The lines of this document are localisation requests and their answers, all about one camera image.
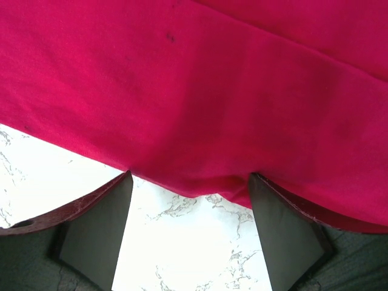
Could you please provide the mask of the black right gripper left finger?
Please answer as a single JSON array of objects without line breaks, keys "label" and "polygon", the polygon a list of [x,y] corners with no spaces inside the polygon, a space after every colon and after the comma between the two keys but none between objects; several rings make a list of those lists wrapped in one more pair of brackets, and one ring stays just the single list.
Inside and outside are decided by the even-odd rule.
[{"label": "black right gripper left finger", "polygon": [[124,172],[93,192],[1,229],[1,290],[111,290],[130,208]]}]

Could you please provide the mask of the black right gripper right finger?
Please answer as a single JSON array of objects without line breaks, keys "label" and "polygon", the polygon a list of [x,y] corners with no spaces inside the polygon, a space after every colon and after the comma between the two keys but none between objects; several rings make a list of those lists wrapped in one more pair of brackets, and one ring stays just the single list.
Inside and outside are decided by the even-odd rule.
[{"label": "black right gripper right finger", "polygon": [[272,290],[387,290],[387,227],[294,195],[258,173],[249,195]]}]

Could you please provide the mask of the bright red t shirt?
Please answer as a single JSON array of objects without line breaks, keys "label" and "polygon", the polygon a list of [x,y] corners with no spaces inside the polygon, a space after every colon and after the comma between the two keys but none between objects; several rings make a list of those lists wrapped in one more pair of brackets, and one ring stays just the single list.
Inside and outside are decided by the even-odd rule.
[{"label": "bright red t shirt", "polygon": [[386,1],[2,1],[1,123],[186,197],[387,232]]}]

